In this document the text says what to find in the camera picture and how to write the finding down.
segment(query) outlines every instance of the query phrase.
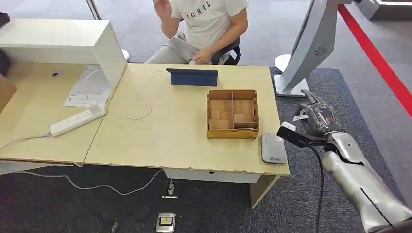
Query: printed text on t-shirt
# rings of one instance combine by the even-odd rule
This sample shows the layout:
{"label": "printed text on t-shirt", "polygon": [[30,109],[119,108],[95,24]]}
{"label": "printed text on t-shirt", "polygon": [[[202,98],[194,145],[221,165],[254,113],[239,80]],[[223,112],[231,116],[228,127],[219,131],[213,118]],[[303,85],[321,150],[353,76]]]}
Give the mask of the printed text on t-shirt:
{"label": "printed text on t-shirt", "polygon": [[196,15],[200,15],[202,12],[205,12],[208,8],[210,8],[211,5],[208,1],[206,1],[206,4],[203,4],[201,8],[197,8],[196,12],[191,12],[191,14],[187,14],[186,17],[189,18],[195,18]]}

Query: robotic arm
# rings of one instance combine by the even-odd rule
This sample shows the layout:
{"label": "robotic arm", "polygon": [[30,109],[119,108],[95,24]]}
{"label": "robotic arm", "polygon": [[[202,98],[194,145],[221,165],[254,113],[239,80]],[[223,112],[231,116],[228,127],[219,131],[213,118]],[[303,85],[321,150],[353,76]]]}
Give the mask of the robotic arm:
{"label": "robotic arm", "polygon": [[412,211],[384,184],[354,138],[342,131],[333,107],[309,91],[302,92],[311,104],[302,104],[295,115],[308,135],[288,128],[288,123],[277,135],[299,147],[324,146],[322,165],[360,214],[366,233],[411,233]]}

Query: red line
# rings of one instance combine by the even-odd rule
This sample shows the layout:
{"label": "red line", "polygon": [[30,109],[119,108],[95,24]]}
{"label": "red line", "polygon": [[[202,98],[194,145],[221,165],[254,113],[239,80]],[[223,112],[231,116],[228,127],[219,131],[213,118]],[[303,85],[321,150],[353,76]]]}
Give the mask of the red line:
{"label": "red line", "polygon": [[405,110],[412,117],[412,95],[409,90],[394,73],[385,59],[383,59],[382,55],[376,49],[374,44],[359,26],[359,24],[355,21],[348,9],[344,5],[339,5],[338,10],[348,28],[362,47],[363,51],[369,57],[369,60],[371,60],[386,84],[398,98]]}

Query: desk leg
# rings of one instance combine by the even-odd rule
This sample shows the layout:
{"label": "desk leg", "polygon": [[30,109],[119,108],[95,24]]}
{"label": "desk leg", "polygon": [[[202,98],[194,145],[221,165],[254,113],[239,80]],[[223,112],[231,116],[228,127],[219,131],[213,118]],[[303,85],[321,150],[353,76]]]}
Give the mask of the desk leg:
{"label": "desk leg", "polygon": [[252,209],[259,204],[279,178],[280,176],[261,175],[256,183],[251,183],[249,185]]}

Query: electrical outlet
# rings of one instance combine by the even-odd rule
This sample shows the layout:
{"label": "electrical outlet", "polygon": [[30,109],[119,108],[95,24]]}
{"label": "electrical outlet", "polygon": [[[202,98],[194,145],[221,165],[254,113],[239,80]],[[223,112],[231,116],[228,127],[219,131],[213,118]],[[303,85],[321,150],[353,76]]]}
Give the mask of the electrical outlet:
{"label": "electrical outlet", "polygon": [[99,105],[93,105],[87,108],[86,111],[78,113],[67,119],[52,124],[49,129],[53,137],[58,137],[69,131],[72,131],[82,125],[90,123],[98,118],[106,115],[107,111]]}

